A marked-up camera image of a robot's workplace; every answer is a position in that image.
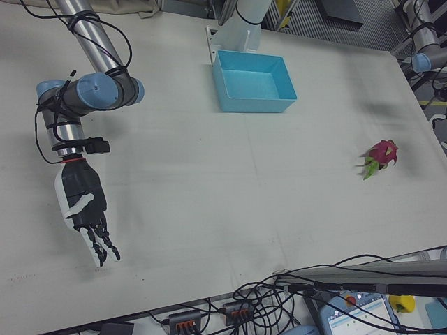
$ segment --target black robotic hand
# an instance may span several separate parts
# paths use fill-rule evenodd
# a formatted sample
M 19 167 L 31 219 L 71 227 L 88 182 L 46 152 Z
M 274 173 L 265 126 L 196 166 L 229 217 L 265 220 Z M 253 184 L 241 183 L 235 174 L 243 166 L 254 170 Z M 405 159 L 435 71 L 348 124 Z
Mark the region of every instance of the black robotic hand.
M 54 187 L 65 224 L 84 237 L 96 266 L 102 267 L 107 255 L 117 262 L 120 255 L 109 238 L 107 202 L 96 171 L 81 156 L 66 158 Z

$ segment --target green leaf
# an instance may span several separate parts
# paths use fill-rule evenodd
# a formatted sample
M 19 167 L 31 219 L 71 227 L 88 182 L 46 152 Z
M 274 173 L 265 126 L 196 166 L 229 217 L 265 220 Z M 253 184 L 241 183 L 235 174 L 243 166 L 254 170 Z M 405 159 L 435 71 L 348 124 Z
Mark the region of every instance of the green leaf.
M 366 175 L 363 180 L 370 178 L 379 169 L 379 162 L 373 160 L 371 164 L 365 166 Z

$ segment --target yellow pepper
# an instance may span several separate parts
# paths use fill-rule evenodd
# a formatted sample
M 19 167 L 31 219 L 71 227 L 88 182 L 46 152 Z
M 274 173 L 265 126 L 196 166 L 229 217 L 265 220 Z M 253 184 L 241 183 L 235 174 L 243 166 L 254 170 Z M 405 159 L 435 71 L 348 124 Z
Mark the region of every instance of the yellow pepper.
M 411 313 L 416 307 L 416 300 L 412 295 L 390 295 L 388 301 L 400 313 Z

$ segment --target blue joint cap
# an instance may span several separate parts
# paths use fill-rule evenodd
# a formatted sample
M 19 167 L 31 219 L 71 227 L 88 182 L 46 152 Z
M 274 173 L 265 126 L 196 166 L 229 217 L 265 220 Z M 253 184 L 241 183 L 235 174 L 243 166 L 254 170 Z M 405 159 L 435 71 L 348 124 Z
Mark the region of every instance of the blue joint cap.
M 40 99 L 46 91 L 56 87 L 63 87 L 64 84 L 65 82 L 63 80 L 47 80 L 45 82 L 39 82 L 36 86 L 37 99 Z
M 426 54 L 415 54 L 412 59 L 414 72 L 427 72 L 432 69 L 432 62 Z
M 145 87 L 142 85 L 142 82 L 138 79 L 135 79 L 138 84 L 138 95 L 133 103 L 139 103 L 145 96 Z
M 79 99 L 90 108 L 109 108 L 118 99 L 115 81 L 102 72 L 85 75 L 78 80 L 76 92 Z

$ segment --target yellow object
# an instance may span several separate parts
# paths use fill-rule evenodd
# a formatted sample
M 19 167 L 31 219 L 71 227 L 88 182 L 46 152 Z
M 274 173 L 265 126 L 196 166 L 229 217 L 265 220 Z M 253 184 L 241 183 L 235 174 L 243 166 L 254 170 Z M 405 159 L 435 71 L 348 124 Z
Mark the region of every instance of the yellow object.
M 412 295 L 390 295 L 388 301 L 400 313 L 411 313 L 416 308 L 416 300 Z
M 282 16 L 287 11 L 287 8 L 290 6 L 291 0 L 276 0 L 276 3 L 278 6 L 279 15 Z M 280 28 L 284 28 L 290 20 L 290 16 L 286 17 L 284 22 L 282 22 Z
M 429 102 L 428 101 L 419 101 L 419 105 L 421 106 L 425 106 L 427 105 Z M 430 103 L 430 106 L 447 106 L 447 103 L 443 102 L 443 101 L 433 101 L 432 103 Z

